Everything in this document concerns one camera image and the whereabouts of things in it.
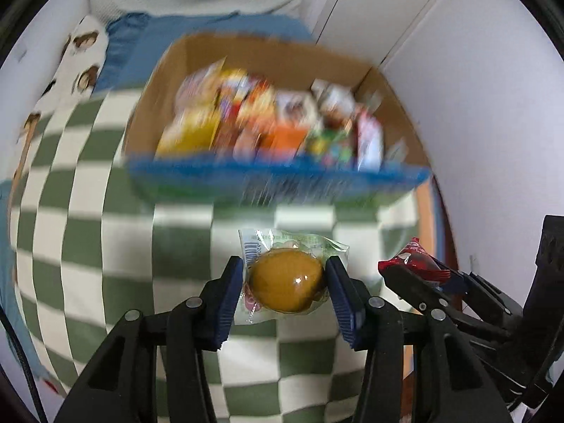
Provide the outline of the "bear print pillow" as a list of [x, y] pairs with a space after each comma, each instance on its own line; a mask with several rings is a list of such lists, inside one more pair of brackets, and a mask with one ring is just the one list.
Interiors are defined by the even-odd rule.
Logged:
[[15, 141], [20, 140], [30, 122], [50, 116], [60, 106], [90, 97], [105, 63], [108, 44], [105, 25], [91, 14], [84, 16], [69, 34], [51, 82], [20, 127]]

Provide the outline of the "red white snack packet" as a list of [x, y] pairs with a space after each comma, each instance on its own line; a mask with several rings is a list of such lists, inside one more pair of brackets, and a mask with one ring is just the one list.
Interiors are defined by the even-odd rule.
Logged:
[[382, 127], [375, 117], [362, 112], [357, 117], [357, 169], [378, 171], [382, 161]]

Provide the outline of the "yellow chips bag in box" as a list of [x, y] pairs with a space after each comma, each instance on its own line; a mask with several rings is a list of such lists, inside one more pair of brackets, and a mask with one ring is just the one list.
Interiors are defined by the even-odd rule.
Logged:
[[209, 150], [221, 116], [212, 105], [186, 107], [161, 134], [155, 156], [175, 157]]

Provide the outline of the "brown egg snack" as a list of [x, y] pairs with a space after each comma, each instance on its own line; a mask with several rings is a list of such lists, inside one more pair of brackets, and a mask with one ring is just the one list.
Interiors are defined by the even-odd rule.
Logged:
[[329, 297], [324, 269], [331, 257], [348, 264], [349, 245], [313, 233], [241, 229], [244, 282], [234, 323], [251, 326], [310, 313]]

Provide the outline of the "brown cardboard box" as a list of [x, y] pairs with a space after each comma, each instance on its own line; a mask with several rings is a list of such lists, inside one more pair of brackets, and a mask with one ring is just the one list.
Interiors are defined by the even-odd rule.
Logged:
[[[351, 117], [324, 116], [311, 91], [316, 79], [351, 90]], [[156, 157], [164, 129], [186, 107], [212, 105], [221, 121], [204, 152]], [[357, 169], [357, 117], [366, 112], [383, 130], [378, 171]], [[275, 125], [307, 128], [290, 160], [259, 154]], [[311, 135], [352, 136], [352, 168], [329, 168], [306, 153]], [[380, 70], [310, 43], [243, 35], [187, 35], [163, 53], [126, 128], [126, 170], [152, 202], [243, 204], [334, 203], [398, 195], [431, 174], [415, 130]]]

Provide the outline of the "silver snack packet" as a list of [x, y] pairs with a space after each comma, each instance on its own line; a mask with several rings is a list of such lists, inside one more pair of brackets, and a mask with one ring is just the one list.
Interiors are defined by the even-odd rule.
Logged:
[[350, 89], [339, 84], [316, 79], [311, 91], [320, 113], [340, 119], [351, 117], [356, 108], [356, 101]]

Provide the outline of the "orange snack packet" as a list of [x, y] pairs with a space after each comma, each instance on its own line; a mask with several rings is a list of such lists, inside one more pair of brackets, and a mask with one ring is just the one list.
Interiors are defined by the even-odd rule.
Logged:
[[293, 159], [308, 133], [308, 129], [303, 127], [275, 125], [261, 136], [259, 154], [275, 160]]

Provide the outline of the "green white checkered blanket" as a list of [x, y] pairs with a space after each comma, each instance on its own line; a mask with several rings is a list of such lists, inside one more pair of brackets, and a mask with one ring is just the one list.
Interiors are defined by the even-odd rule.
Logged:
[[[349, 272], [382, 294], [379, 261], [413, 237], [434, 241], [429, 196], [347, 206], [152, 205], [121, 165], [139, 95], [111, 93], [32, 118], [12, 197], [16, 297], [40, 371], [68, 390], [121, 315], [176, 307], [241, 251], [239, 231], [276, 228], [348, 245]], [[297, 317], [234, 326], [204, 355], [222, 422], [337, 422], [354, 410], [364, 354], [348, 348], [330, 304]]]

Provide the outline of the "watermelon gum candy bag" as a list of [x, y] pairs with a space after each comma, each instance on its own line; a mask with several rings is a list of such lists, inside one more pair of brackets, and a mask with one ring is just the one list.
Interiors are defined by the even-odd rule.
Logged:
[[316, 163], [329, 168], [352, 168], [355, 147], [352, 136], [344, 131], [325, 130], [311, 135], [306, 153]]

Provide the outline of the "blue bed sheet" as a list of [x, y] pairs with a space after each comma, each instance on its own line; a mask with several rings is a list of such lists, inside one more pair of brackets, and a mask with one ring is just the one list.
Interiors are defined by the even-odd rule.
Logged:
[[15, 276], [6, 311], [35, 375], [64, 387], [126, 310], [174, 307], [238, 247], [217, 206], [156, 205], [124, 166], [126, 123], [160, 58], [178, 41], [207, 64], [218, 42], [306, 37], [281, 16], [130, 14], [108, 32], [98, 90], [36, 115], [12, 197]]

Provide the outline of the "white door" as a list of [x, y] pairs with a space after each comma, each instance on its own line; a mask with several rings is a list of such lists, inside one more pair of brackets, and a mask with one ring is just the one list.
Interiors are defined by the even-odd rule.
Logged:
[[380, 65], [434, 0], [326, 0], [313, 29], [331, 50]]

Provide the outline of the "small red candy packet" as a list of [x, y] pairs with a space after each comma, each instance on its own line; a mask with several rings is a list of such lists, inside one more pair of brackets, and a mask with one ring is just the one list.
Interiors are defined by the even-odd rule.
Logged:
[[393, 258], [380, 261], [378, 271], [383, 273], [395, 264], [406, 266], [418, 277], [433, 284], [445, 284], [451, 277], [450, 269], [438, 264], [434, 257], [422, 247], [417, 237], [413, 237]]

